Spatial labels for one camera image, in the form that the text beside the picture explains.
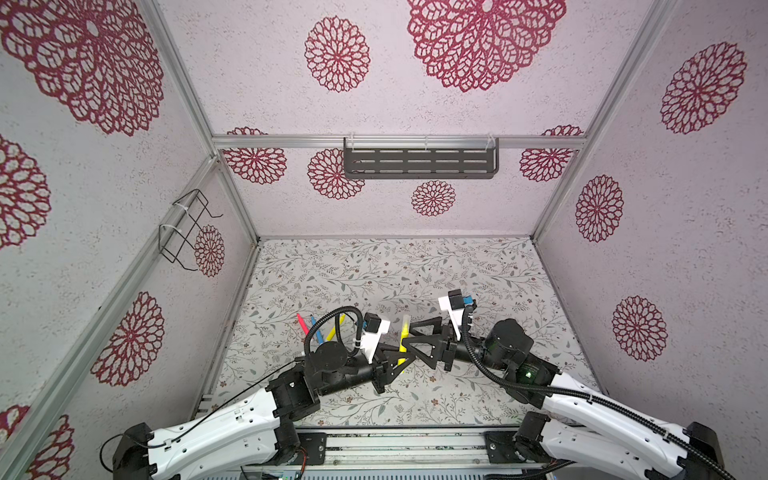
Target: floral patterned floor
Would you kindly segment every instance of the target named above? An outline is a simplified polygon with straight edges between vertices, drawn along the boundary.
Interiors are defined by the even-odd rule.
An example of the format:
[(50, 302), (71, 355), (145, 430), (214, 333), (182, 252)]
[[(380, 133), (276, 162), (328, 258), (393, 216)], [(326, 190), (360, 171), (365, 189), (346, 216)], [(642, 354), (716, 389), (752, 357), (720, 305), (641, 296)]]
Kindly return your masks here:
[[(597, 387), (581, 347), (530, 240), (520, 238), (267, 240), (226, 353), (214, 405), (283, 365), (302, 350), (299, 313), (309, 321), (342, 305), (392, 320), (383, 342), (397, 345), (402, 315), (439, 315), (438, 296), (462, 289), (477, 300), (472, 333), (515, 318), (533, 337), (532, 351)], [(331, 325), (322, 330), (328, 335)], [(354, 333), (342, 325), (344, 340)], [(521, 405), (456, 362), (432, 370), (410, 365), (382, 395), (370, 385), (321, 398), (304, 425), (517, 424)]]

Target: red marker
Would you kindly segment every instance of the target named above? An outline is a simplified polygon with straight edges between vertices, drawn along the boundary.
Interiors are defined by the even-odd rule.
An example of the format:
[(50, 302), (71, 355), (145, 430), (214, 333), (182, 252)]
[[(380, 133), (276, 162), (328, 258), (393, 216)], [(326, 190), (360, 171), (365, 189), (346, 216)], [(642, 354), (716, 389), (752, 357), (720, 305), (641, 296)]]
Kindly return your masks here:
[(301, 315), (298, 313), (296, 314), (296, 318), (299, 319), (299, 325), (301, 325), (301, 329), (304, 330), (304, 335), (310, 332), (310, 329), (306, 326), (306, 322), (304, 322), (304, 319), (301, 318)]

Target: red flower decoration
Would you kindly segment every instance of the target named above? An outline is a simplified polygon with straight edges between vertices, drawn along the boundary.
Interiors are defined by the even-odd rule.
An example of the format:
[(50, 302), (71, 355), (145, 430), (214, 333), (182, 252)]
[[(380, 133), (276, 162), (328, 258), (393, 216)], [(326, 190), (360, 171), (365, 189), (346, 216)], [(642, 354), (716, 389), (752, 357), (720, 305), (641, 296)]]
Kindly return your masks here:
[(10, 409), (0, 413), (0, 447), (8, 440), (8, 437), (16, 430), (24, 415), (29, 411), (28, 406), (14, 405)]
[(37, 234), (51, 211), (50, 196), (35, 159), (0, 135), (0, 249)]
[[(230, 135), (266, 135), (256, 128), (238, 127)], [(286, 156), (282, 148), (234, 148), (223, 151), (232, 171), (255, 184), (277, 182), (286, 173)]]
[(125, 314), (91, 367), (91, 373), (99, 383), (111, 386), (126, 386), (139, 380), (163, 346), (164, 324), (156, 299), (147, 292), (139, 293), (133, 308)]
[(160, 112), (163, 70), (131, 0), (0, 0), (5, 50), (79, 121), (133, 135)]
[(366, 184), (365, 180), (350, 180), (346, 177), (344, 152), (338, 148), (317, 152), (310, 159), (306, 174), (315, 190), (337, 200), (354, 197)]
[(411, 205), (425, 217), (444, 214), (453, 206), (456, 192), (446, 182), (430, 180), (419, 185), (411, 196)]
[(736, 100), (745, 70), (736, 44), (724, 41), (697, 52), (672, 76), (661, 99), (661, 121), (676, 134), (711, 124)]
[(616, 305), (614, 335), (621, 349), (637, 360), (653, 360), (667, 346), (667, 324), (648, 299), (629, 296)]
[(215, 276), (224, 265), (224, 240), (213, 225), (200, 229), (194, 241), (194, 259), (205, 276)]
[(74, 453), (69, 415), (62, 415), (56, 430), (48, 434), (43, 449), (35, 456), (27, 470), (25, 480), (61, 480), (69, 472), (69, 459)]
[[(544, 132), (544, 135), (581, 135), (584, 132), (573, 125), (558, 125)], [(574, 151), (569, 148), (528, 148), (520, 157), (520, 171), (523, 177), (545, 182), (560, 177)]]
[(331, 91), (349, 91), (368, 73), (371, 58), (366, 38), (345, 18), (325, 17), (304, 42), (306, 66)]
[(414, 55), (444, 87), (488, 90), (551, 40), (565, 0), (408, 0)]
[(605, 240), (619, 226), (624, 200), (618, 182), (606, 175), (590, 180), (576, 203), (576, 225), (591, 242)]

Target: yellow highlighter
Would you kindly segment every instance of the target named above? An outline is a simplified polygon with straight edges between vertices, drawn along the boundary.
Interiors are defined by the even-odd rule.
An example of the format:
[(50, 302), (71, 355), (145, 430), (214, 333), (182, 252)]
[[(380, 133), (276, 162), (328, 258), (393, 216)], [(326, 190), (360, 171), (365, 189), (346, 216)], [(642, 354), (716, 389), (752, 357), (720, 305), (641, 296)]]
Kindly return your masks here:
[[(339, 319), (339, 326), (344, 323), (344, 314), (341, 314), (341, 318)], [(330, 342), (333, 340), (333, 336), (336, 335), (336, 322), (333, 323), (333, 328), (331, 329), (331, 333), (328, 334), (326, 337), (326, 342)]]
[[(402, 346), (402, 339), (406, 338), (408, 336), (409, 329), (411, 327), (411, 316), (410, 315), (403, 315), (402, 316), (402, 330), (400, 330), (400, 351), (405, 352), (406, 348)], [(406, 359), (400, 359), (397, 361), (397, 364), (400, 365), (403, 362), (405, 362)]]

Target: blue marker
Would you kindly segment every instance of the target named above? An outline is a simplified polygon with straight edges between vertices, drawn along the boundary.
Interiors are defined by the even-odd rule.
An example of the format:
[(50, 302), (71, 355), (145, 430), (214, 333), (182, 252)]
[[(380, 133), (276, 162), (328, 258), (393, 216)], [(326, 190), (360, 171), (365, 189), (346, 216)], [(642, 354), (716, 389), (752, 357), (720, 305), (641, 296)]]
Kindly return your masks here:
[[(314, 325), (315, 324), (315, 316), (314, 315), (310, 315), (310, 320), (312, 320), (312, 324)], [(323, 334), (320, 333), (320, 329), (317, 329), (317, 331), (315, 332), (315, 335), (317, 335), (318, 343), (322, 344), (323, 343)]]

